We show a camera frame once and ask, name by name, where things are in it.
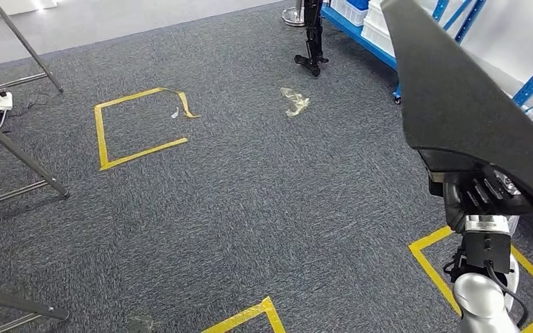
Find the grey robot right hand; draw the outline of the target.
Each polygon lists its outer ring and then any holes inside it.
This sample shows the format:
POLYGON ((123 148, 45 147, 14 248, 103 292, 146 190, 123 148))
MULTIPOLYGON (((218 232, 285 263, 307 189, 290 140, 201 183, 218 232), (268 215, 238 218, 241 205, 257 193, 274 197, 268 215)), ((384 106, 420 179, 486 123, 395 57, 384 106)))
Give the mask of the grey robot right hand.
POLYGON ((458 172, 443 183, 446 222, 461 233, 464 217, 514 216, 530 212, 522 193, 503 172, 486 166, 475 171, 458 172))

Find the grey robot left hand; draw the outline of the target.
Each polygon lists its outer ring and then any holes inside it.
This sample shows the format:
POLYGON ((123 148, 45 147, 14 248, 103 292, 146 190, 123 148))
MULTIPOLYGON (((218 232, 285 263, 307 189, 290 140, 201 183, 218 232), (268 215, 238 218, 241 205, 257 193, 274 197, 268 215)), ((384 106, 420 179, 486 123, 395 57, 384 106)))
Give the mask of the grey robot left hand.
POLYGON ((127 333, 152 333, 154 320, 149 315, 128 316, 127 333))

